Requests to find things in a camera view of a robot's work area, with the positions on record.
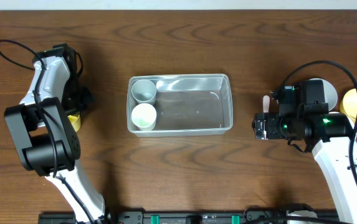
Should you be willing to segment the yellow plastic cup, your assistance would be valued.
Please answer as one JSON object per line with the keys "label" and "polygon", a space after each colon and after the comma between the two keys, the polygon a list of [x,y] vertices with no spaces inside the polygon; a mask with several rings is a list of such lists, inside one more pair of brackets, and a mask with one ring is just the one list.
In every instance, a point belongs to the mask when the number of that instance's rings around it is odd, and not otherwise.
{"label": "yellow plastic cup", "polygon": [[73,129],[75,130],[75,132],[77,132],[81,128],[80,113],[68,115],[68,119],[69,119],[70,123],[72,124]]}

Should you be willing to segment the grey plastic bowl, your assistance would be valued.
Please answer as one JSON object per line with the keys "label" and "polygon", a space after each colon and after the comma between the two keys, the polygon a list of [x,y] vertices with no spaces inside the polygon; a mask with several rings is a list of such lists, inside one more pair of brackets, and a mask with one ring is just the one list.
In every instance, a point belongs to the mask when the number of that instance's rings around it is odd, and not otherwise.
{"label": "grey plastic bowl", "polygon": [[311,78],[311,80],[321,80],[323,82],[325,101],[328,103],[329,111],[332,111],[338,102],[338,94],[335,87],[327,80],[321,78]]}

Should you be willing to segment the white plastic cup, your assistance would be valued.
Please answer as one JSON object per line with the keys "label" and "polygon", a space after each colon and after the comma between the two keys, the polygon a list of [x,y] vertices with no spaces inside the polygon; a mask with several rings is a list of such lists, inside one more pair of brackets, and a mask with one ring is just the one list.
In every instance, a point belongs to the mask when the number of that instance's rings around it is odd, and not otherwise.
{"label": "white plastic cup", "polygon": [[141,131],[151,131],[156,126],[157,112],[149,103],[138,104],[131,112],[131,121]]}

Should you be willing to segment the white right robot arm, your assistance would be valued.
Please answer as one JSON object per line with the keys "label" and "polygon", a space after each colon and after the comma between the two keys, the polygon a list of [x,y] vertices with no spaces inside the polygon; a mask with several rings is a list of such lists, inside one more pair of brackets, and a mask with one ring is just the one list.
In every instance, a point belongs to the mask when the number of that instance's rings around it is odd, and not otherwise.
{"label": "white right robot arm", "polygon": [[341,113],[257,113],[252,122],[260,140],[284,139],[289,146],[305,141],[303,153],[312,153],[323,172],[338,218],[357,223],[357,143],[353,123]]}

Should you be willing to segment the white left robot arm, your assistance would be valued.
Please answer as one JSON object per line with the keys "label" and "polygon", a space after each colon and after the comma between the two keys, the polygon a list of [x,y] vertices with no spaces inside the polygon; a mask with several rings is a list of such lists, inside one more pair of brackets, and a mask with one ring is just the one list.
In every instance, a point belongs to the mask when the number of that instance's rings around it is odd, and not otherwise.
{"label": "white left robot arm", "polygon": [[67,44],[38,52],[34,77],[17,106],[6,108],[4,119],[22,166],[53,183],[74,211],[75,223],[106,223],[106,205],[80,162],[79,137],[70,115],[93,102],[79,83],[82,61]]}

